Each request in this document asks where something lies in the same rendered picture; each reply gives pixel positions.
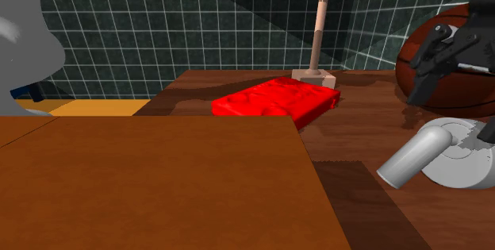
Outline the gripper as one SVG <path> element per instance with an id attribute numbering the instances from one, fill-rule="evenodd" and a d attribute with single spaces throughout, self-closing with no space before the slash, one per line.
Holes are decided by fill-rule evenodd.
<path id="1" fill-rule="evenodd" d="M 470 0 L 468 12 L 459 29 L 437 24 L 428 32 L 409 62 L 415 70 L 409 105 L 426 104 L 439 80 L 465 64 L 495 72 L 495 0 Z"/>

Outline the brown robot stand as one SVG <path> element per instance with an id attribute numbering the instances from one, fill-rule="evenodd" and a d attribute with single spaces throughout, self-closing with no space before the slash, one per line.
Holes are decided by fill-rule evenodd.
<path id="1" fill-rule="evenodd" d="M 0 117 L 0 250 L 351 250 L 289 117 Z"/>

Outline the lamp with orange shade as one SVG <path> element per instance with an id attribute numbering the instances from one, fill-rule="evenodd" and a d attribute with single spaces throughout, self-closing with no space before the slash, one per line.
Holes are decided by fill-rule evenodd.
<path id="1" fill-rule="evenodd" d="M 293 69 L 291 78 L 333 89 L 336 85 L 336 77 L 318 68 L 327 7 L 328 0 L 318 0 L 309 67 L 307 69 Z"/>

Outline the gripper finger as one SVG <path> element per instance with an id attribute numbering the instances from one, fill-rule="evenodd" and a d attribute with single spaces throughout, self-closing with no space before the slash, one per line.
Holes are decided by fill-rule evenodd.
<path id="1" fill-rule="evenodd" d="M 484 142 L 495 142 L 495 117 L 491 117 L 478 134 L 478 139 Z"/>

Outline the brown wooden table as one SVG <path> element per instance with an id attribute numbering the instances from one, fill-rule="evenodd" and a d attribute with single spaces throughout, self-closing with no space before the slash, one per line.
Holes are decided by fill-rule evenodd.
<path id="1" fill-rule="evenodd" d="M 300 133 L 351 250 L 495 250 L 495 188 L 457 190 L 378 168 L 433 113 L 407 106 L 393 71 L 337 71 L 340 104 Z"/>

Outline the red flat book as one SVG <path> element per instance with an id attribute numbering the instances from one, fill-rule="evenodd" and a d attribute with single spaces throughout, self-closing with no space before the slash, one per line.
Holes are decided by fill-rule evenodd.
<path id="1" fill-rule="evenodd" d="M 278 77 L 212 101 L 216 116 L 290 116 L 297 129 L 336 107 L 338 90 Z"/>

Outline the brown basketball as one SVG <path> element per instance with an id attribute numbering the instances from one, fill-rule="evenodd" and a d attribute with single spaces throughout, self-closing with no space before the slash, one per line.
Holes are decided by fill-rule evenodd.
<path id="1" fill-rule="evenodd" d="M 415 71 L 409 66 L 421 43 L 434 25 L 444 23 L 460 27 L 466 23 L 468 5 L 462 4 L 428 19 L 403 44 L 396 62 L 396 79 L 404 96 L 413 90 Z M 448 116 L 478 118 L 495 115 L 495 75 L 456 71 L 442 78 L 428 103 L 427 111 Z"/>

